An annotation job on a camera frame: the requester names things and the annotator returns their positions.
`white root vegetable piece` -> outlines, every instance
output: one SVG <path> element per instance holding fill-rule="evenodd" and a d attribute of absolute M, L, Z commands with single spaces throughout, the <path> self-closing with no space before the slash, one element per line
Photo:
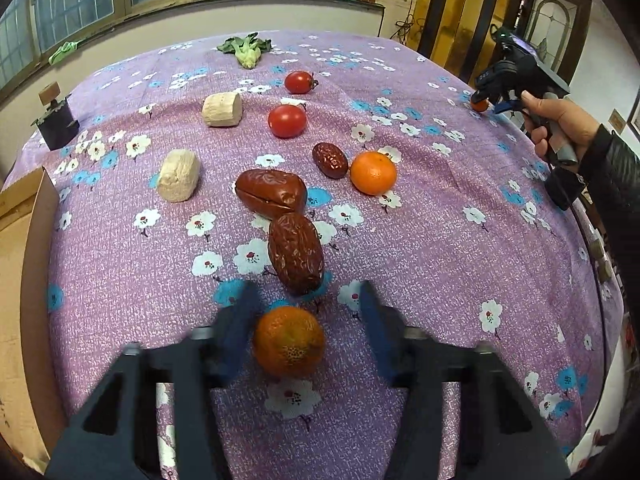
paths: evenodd
<path fill-rule="evenodd" d="M 200 161 L 190 150 L 171 150 L 164 158 L 156 189 L 167 202 L 184 202 L 200 176 Z"/>
<path fill-rule="evenodd" d="M 202 118 L 207 126 L 238 126 L 242 119 L 242 97 L 236 92 L 220 92 L 204 99 Z"/>

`orange fruit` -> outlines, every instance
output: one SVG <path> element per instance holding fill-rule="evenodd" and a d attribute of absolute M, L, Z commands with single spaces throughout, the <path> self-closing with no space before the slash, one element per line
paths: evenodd
<path fill-rule="evenodd" d="M 359 153 L 351 163 L 351 181 L 366 195 L 381 195 L 396 183 L 398 171 L 388 156 L 378 152 Z"/>
<path fill-rule="evenodd" d="M 478 113 L 485 112 L 488 107 L 489 107 L 489 99 L 484 99 L 479 103 L 474 103 L 473 101 L 471 101 L 472 110 L 475 110 Z"/>
<path fill-rule="evenodd" d="M 300 377 L 314 371 L 324 352 L 324 331 L 316 316 L 296 306 L 279 306 L 258 321 L 254 355 L 276 377 Z"/>

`cardboard box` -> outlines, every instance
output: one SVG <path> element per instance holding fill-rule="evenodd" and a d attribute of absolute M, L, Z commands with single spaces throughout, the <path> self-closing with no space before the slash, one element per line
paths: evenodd
<path fill-rule="evenodd" d="M 58 192 L 38 168 L 0 193 L 0 434 L 48 463 L 66 426 L 49 345 L 49 246 Z"/>

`tomato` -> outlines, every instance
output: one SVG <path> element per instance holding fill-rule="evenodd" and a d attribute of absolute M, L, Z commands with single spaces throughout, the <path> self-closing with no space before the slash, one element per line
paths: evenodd
<path fill-rule="evenodd" d="M 306 126 L 306 113 L 299 106 L 280 105 L 269 112 L 269 127 L 281 139 L 297 137 Z"/>
<path fill-rule="evenodd" d="M 488 99 L 484 99 L 482 101 L 480 101 L 479 103 L 474 103 L 473 101 L 471 101 L 471 108 L 473 110 L 475 110 L 476 112 L 485 112 L 487 110 L 487 108 L 489 107 L 489 100 Z"/>
<path fill-rule="evenodd" d="M 318 85 L 314 75 L 309 72 L 291 72 L 284 79 L 284 86 L 291 94 L 307 94 Z"/>

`smooth brown date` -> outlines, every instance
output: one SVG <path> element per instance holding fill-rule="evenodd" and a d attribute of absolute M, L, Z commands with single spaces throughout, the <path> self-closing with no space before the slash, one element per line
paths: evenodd
<path fill-rule="evenodd" d="M 342 178 L 349 170 L 349 161 L 344 152 L 330 142 L 319 142 L 311 152 L 318 169 L 329 178 Z"/>
<path fill-rule="evenodd" d="M 295 296 L 316 290 L 324 276 L 324 254 L 316 228 L 305 216 L 287 213 L 271 222 L 269 257 L 278 278 Z"/>
<path fill-rule="evenodd" d="M 271 220 L 286 213 L 302 213 L 306 205 L 302 179 L 278 170 L 244 171 L 236 180 L 236 195 L 251 211 Z"/>

